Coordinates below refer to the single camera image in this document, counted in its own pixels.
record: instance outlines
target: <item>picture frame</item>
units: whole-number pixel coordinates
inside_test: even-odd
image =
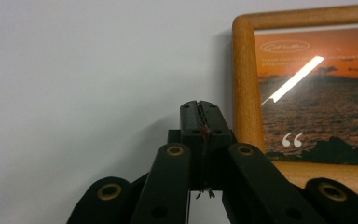
[[[239,142],[264,148],[261,102],[256,68],[254,31],[358,24],[358,6],[326,7],[238,16],[232,25],[234,133]],[[308,180],[327,177],[358,193],[358,166],[274,161],[293,184],[304,188]]]

